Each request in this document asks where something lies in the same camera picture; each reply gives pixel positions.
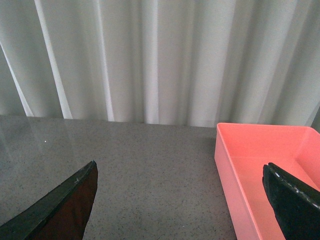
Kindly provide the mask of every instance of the curtain fold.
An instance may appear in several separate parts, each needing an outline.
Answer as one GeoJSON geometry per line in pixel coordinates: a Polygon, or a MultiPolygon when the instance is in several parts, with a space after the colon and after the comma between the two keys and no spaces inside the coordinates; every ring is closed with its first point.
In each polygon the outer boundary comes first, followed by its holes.
{"type": "Polygon", "coordinates": [[[317,0],[0,1],[0,114],[320,126],[317,0]]]}

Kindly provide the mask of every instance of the pink tray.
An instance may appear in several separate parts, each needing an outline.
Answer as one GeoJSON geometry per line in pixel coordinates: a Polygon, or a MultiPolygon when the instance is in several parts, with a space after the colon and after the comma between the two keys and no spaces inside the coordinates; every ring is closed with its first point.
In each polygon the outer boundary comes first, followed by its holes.
{"type": "Polygon", "coordinates": [[[310,127],[219,123],[214,158],[238,240],[285,239],[262,184],[265,164],[320,189],[320,134],[310,127]]]}

